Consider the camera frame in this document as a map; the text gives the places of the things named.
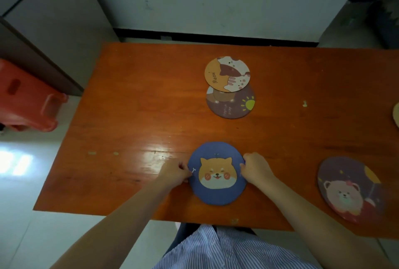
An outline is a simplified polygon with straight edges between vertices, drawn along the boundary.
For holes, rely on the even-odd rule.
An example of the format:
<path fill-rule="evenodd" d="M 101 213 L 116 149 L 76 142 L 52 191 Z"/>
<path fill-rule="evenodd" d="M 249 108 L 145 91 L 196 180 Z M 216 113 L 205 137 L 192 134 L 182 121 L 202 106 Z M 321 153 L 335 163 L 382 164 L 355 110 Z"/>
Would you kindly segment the person's left hand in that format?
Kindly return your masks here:
<path fill-rule="evenodd" d="M 170 158 L 162 165 L 156 179 L 157 183 L 165 190 L 172 190 L 182 183 L 175 183 L 175 158 Z"/>

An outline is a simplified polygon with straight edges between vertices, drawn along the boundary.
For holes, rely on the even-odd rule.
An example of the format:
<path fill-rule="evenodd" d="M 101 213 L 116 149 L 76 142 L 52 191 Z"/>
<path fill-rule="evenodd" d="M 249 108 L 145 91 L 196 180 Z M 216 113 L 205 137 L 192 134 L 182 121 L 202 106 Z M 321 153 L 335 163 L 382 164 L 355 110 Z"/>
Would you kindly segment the person's right hand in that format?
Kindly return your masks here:
<path fill-rule="evenodd" d="M 247 153 L 253 154 L 252 158 L 252 180 L 247 180 L 257 188 L 263 188 L 277 178 L 272 172 L 267 160 L 257 152 Z"/>

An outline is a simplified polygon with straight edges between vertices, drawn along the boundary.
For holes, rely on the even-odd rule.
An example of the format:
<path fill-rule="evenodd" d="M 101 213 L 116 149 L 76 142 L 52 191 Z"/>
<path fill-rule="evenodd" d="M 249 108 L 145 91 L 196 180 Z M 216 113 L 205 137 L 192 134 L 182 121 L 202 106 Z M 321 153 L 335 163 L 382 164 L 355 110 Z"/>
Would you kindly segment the blue round dog coaster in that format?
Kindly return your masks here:
<path fill-rule="evenodd" d="M 247 186 L 241 174 L 245 160 L 240 152 L 225 142 L 206 142 L 198 147 L 188 161 L 192 171 L 189 184 L 193 193 L 205 204 L 231 204 Z"/>

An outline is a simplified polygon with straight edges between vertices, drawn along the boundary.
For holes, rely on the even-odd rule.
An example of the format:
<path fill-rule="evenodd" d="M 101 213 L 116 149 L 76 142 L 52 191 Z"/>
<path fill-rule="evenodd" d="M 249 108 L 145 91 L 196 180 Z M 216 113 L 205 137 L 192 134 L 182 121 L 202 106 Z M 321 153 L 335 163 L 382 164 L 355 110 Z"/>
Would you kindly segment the person's right forearm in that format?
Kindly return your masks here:
<path fill-rule="evenodd" d="M 324 269 L 397 269 L 381 252 L 276 177 L 262 178 L 257 187 L 277 206 Z"/>

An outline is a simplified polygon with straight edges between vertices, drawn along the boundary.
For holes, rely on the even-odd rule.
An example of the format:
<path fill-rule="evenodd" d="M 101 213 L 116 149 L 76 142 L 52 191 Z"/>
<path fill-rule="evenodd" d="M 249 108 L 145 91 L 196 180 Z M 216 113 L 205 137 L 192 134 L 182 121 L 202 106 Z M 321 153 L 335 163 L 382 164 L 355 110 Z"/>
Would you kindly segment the person's left forearm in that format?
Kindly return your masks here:
<path fill-rule="evenodd" d="M 119 269 L 161 202 L 181 184 L 157 177 L 80 237 L 50 269 Z"/>

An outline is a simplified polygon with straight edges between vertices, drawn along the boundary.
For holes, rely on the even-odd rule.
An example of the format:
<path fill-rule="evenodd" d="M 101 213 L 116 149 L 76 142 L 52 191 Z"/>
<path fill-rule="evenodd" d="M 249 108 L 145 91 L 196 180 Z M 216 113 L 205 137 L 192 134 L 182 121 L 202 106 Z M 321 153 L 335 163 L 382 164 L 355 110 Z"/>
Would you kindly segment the wooden table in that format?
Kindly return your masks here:
<path fill-rule="evenodd" d="M 251 72 L 255 106 L 241 119 L 206 104 L 206 65 L 222 55 Z M 259 152 L 299 195 L 359 236 L 399 240 L 399 50 L 236 45 L 105 45 L 43 185 L 35 211 L 106 216 L 154 180 L 167 158 L 209 141 Z M 319 164 L 365 163 L 386 209 L 351 224 L 323 201 Z"/>

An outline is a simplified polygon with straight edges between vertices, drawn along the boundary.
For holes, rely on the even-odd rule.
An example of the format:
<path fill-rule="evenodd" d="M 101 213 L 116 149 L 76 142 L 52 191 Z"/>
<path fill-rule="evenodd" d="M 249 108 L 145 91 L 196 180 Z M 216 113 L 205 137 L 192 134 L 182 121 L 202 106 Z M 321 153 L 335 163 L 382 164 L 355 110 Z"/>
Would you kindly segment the purple round sun coaster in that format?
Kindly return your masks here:
<path fill-rule="evenodd" d="M 255 94 L 251 85 L 237 92 L 221 92 L 209 86 L 206 102 L 209 109 L 217 116 L 239 119 L 252 111 L 255 106 Z"/>

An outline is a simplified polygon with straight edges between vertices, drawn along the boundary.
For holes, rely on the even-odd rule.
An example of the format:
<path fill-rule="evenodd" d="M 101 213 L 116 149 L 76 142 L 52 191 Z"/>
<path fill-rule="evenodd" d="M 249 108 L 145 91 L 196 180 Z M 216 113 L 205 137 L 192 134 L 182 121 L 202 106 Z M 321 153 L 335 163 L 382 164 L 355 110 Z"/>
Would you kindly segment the striped shirt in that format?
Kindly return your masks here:
<path fill-rule="evenodd" d="M 317 269 L 248 228 L 181 223 L 153 269 Z"/>

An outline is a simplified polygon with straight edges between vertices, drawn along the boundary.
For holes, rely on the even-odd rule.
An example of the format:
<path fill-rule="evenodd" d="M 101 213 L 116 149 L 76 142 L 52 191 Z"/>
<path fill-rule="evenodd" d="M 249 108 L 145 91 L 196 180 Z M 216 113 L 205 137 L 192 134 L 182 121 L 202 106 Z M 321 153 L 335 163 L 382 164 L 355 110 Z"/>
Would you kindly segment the orange round cat coaster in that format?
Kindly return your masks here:
<path fill-rule="evenodd" d="M 212 90 L 236 93 L 249 85 L 251 79 L 247 64 L 231 56 L 210 61 L 204 71 L 205 80 Z"/>

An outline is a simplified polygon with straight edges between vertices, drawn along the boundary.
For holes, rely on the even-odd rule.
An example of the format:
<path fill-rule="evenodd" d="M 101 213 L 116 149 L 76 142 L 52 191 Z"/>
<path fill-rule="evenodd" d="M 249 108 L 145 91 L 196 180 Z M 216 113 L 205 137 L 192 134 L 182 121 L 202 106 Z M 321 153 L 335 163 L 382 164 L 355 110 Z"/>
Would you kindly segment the purple round bear coaster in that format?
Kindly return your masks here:
<path fill-rule="evenodd" d="M 347 156 L 325 159 L 317 174 L 321 196 L 346 221 L 373 224 L 385 208 L 380 178 L 361 161 Z"/>

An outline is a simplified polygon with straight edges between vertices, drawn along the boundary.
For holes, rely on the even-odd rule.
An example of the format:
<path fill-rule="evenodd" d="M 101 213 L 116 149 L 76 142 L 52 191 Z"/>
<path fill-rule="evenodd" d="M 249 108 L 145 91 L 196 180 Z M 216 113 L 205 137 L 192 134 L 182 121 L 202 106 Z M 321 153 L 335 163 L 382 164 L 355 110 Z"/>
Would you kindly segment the red plastic stool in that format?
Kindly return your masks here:
<path fill-rule="evenodd" d="M 58 126 L 57 114 L 68 95 L 0 59 L 0 123 L 15 130 L 28 128 L 51 132 Z"/>

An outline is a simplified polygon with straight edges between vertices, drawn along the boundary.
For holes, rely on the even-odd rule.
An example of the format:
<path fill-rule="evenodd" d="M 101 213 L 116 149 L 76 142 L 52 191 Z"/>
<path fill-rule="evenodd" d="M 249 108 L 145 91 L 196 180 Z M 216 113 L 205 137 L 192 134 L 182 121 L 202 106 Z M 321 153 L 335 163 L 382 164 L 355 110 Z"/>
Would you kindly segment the grey cabinet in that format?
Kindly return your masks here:
<path fill-rule="evenodd" d="M 0 58 L 81 96 L 104 45 L 118 42 L 97 0 L 0 0 Z"/>

